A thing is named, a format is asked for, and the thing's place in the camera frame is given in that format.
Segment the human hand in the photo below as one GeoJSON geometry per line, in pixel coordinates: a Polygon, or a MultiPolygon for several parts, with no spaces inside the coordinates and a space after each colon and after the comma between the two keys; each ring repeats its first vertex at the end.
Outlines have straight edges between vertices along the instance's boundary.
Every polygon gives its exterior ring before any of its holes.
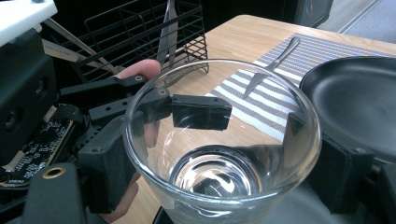
{"type": "MultiPolygon", "coordinates": [[[[158,63],[155,60],[146,59],[128,66],[127,68],[116,74],[115,77],[127,78],[140,74],[145,76],[147,80],[150,80],[153,77],[160,74],[160,72],[161,72],[160,63],[158,63]]],[[[158,125],[159,122],[145,124],[145,136],[148,147],[155,145],[157,141],[158,125]]],[[[128,212],[132,204],[132,201],[134,200],[134,197],[138,192],[139,186],[137,185],[136,181],[139,177],[140,174],[136,172],[133,178],[131,179],[128,189],[125,191],[124,195],[122,196],[116,210],[114,210],[110,214],[101,214],[101,217],[107,223],[112,223],[116,221],[117,219],[123,217],[128,212]]]]}

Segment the black plastic bracket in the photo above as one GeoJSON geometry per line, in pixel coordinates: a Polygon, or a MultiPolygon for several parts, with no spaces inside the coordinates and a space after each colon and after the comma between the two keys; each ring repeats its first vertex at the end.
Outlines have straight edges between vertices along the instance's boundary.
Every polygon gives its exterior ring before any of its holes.
{"type": "Polygon", "coordinates": [[[227,129],[233,107],[218,97],[173,95],[172,113],[178,128],[227,129]]]}
{"type": "Polygon", "coordinates": [[[133,96],[120,99],[105,105],[99,105],[88,110],[91,122],[94,125],[106,126],[114,118],[125,114],[129,103],[134,99],[133,96]]]}
{"type": "Polygon", "coordinates": [[[86,111],[134,95],[146,82],[147,79],[143,75],[124,79],[109,77],[60,89],[60,94],[64,103],[78,106],[86,111]]]}
{"type": "Polygon", "coordinates": [[[92,213],[111,213],[127,190],[135,168],[122,142],[123,117],[111,120],[78,152],[81,172],[91,179],[88,206],[92,213]]]}
{"type": "Polygon", "coordinates": [[[143,113],[144,123],[151,123],[169,117],[172,113],[171,103],[168,89],[155,88],[143,96],[136,111],[143,113]]]}
{"type": "Polygon", "coordinates": [[[0,96],[0,165],[6,165],[58,98],[52,59],[35,29],[0,48],[0,96]]]}
{"type": "Polygon", "coordinates": [[[54,164],[35,174],[22,223],[87,223],[78,173],[72,163],[54,164]]]}
{"type": "Polygon", "coordinates": [[[377,188],[389,223],[396,223],[396,164],[389,163],[381,167],[377,188]]]}
{"type": "Polygon", "coordinates": [[[323,135],[318,162],[307,180],[332,214],[355,213],[358,185],[373,162],[373,152],[344,148],[323,135]]]}

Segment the wire rack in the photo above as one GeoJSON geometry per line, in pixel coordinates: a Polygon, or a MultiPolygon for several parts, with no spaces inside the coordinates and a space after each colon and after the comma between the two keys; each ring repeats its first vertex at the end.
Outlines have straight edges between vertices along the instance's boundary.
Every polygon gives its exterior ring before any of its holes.
{"type": "MultiPolygon", "coordinates": [[[[87,54],[71,42],[62,44],[86,57],[72,63],[82,82],[113,76],[114,71],[106,69],[108,65],[120,71],[143,59],[156,59],[163,38],[161,31],[175,21],[178,22],[177,51],[172,66],[207,59],[201,1],[176,1],[177,17],[168,22],[163,22],[165,10],[165,0],[134,0],[85,20],[88,33],[78,39],[95,54],[87,54]],[[101,58],[106,59],[106,63],[101,61],[101,66],[90,66],[101,58]]],[[[161,62],[163,70],[170,68],[169,56],[161,62]]]]}

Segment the table surface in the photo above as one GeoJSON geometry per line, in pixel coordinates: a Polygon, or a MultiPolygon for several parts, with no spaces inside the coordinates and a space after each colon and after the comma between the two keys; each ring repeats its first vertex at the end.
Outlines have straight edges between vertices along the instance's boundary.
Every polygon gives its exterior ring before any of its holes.
{"type": "MultiPolygon", "coordinates": [[[[235,59],[252,63],[294,33],[396,54],[395,44],[242,15],[205,34],[208,58],[235,59]]],[[[138,184],[139,191],[129,212],[117,220],[117,224],[149,224],[154,220],[160,204],[143,177],[138,180],[138,184]]]]}

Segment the striped placemat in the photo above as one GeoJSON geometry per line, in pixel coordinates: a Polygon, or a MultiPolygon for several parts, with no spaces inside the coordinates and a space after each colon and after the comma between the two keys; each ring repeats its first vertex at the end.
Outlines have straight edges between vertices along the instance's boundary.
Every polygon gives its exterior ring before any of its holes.
{"type": "MultiPolygon", "coordinates": [[[[308,35],[294,34],[262,55],[254,63],[266,66],[274,61],[294,36],[300,37],[300,44],[277,67],[276,72],[290,80],[297,87],[309,70],[330,60],[353,56],[396,56],[308,35]]],[[[238,71],[218,85],[208,95],[218,96],[227,100],[233,105],[234,116],[282,141],[287,115],[298,107],[292,97],[288,96],[287,92],[268,78],[247,99],[243,99],[245,89],[253,75],[249,71],[238,71]]]]}

